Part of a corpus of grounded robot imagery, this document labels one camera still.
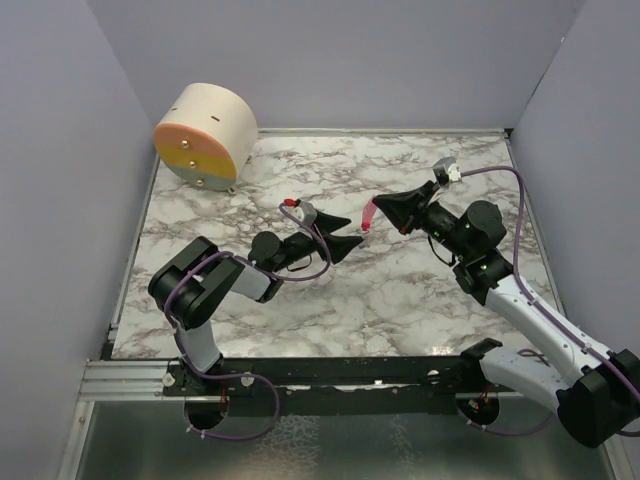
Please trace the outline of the pink strap keyring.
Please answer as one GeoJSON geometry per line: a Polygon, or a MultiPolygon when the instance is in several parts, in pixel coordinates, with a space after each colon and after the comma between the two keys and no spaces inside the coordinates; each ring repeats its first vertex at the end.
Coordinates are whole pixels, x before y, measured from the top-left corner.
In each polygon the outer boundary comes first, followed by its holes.
{"type": "Polygon", "coordinates": [[[371,229],[377,211],[378,207],[375,205],[373,199],[370,199],[364,206],[361,214],[360,229],[362,232],[368,232],[371,229]]]}

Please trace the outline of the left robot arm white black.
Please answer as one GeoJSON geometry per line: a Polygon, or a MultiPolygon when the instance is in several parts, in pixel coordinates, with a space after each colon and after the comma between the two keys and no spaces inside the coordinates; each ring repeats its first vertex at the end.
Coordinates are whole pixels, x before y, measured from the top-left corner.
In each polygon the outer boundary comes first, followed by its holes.
{"type": "Polygon", "coordinates": [[[301,230],[284,239],[271,231],[258,233],[246,259],[200,236],[149,282],[148,293],[174,330],[176,345],[189,365],[186,382],[195,392],[210,394],[220,385],[216,364],[222,353],[210,319],[228,294],[269,302],[284,283],[318,278],[364,241],[360,235],[334,234],[350,223],[347,218],[313,210],[295,222],[301,230]]]}

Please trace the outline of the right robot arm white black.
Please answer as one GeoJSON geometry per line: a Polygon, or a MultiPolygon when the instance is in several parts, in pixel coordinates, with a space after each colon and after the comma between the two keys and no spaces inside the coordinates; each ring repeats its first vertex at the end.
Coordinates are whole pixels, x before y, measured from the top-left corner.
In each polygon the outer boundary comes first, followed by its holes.
{"type": "Polygon", "coordinates": [[[491,383],[515,390],[555,413],[578,443],[595,448],[639,417],[639,359],[614,352],[560,315],[499,252],[506,234],[498,207],[485,200],[455,216],[434,200],[432,181],[371,202],[403,235],[426,233],[452,256],[461,289],[521,332],[549,361],[539,365],[497,341],[467,349],[461,383],[481,391],[491,383]]]}

